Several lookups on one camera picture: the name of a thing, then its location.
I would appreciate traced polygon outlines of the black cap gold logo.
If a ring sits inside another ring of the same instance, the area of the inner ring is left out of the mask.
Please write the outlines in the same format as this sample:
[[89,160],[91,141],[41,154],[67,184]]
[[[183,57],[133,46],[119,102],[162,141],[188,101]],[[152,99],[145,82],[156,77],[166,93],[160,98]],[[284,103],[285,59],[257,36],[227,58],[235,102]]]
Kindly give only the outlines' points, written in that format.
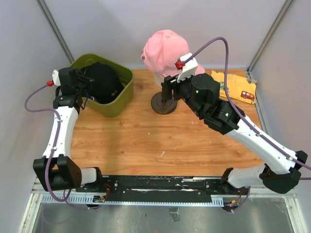
[[124,89],[118,74],[111,66],[96,62],[81,71],[94,80],[88,94],[100,104],[113,102]]

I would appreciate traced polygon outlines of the pink baseball cap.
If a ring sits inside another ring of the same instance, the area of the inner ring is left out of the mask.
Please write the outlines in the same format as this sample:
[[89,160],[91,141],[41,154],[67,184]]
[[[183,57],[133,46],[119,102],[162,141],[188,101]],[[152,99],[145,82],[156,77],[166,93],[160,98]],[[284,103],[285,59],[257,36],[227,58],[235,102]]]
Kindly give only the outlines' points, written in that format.
[[187,53],[190,53],[189,45],[182,36],[172,30],[161,30],[147,40],[140,58],[152,73],[167,77],[181,72],[175,63]]

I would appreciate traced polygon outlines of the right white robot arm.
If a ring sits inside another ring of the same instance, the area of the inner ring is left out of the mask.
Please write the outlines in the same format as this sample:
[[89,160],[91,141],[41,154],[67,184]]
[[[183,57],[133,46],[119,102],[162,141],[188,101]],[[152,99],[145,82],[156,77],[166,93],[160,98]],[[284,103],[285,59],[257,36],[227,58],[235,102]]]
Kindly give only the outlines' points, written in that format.
[[168,76],[161,86],[164,101],[183,100],[209,128],[237,140],[264,162],[255,167],[226,169],[220,179],[220,188],[225,194],[244,186],[264,186],[286,194],[298,185],[299,170],[306,163],[307,154],[276,142],[243,110],[221,99],[220,84],[210,75],[199,74],[183,81]]

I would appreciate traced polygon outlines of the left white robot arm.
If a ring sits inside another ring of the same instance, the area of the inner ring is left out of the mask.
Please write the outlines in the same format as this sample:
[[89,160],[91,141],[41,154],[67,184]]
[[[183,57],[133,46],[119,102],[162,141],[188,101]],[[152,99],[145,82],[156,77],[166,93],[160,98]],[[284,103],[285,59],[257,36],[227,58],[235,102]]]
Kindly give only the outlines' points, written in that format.
[[81,70],[66,67],[53,71],[47,86],[56,85],[51,136],[42,158],[35,159],[33,169],[45,191],[77,189],[87,185],[93,192],[104,187],[98,167],[79,168],[70,155],[74,125],[82,109],[83,99],[91,88],[93,79]]

